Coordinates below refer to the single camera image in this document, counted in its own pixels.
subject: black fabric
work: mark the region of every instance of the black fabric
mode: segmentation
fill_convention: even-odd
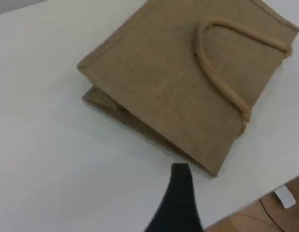
[[[202,232],[188,164],[174,163],[162,203],[145,232]]]

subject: white table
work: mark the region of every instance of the white table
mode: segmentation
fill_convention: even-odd
[[[77,63],[144,0],[49,0],[0,15],[0,232],[143,231],[183,158],[81,96]],[[268,0],[299,25],[299,0]],[[219,178],[192,165],[205,226],[299,175],[299,36]]]

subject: bag handle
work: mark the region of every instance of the bag handle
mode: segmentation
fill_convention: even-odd
[[[204,51],[204,31],[212,26],[223,26],[225,28],[229,28],[253,40],[284,52],[286,57],[292,54],[292,48],[275,38],[261,34],[227,18],[211,16],[203,19],[199,24],[195,44],[195,52],[197,54],[199,64],[212,85],[240,111],[243,118],[243,125],[245,127],[246,123],[250,121],[251,107],[236,93],[234,89],[232,89],[232,87],[219,75],[219,73],[215,71]]]

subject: folded bag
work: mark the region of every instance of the folded bag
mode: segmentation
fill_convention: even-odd
[[[78,65],[85,99],[217,175],[298,33],[260,0],[149,0]]]

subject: burlap fabric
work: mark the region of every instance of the burlap fabric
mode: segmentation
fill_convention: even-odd
[[[79,64],[85,98],[217,175],[298,32],[260,0],[149,0]]]

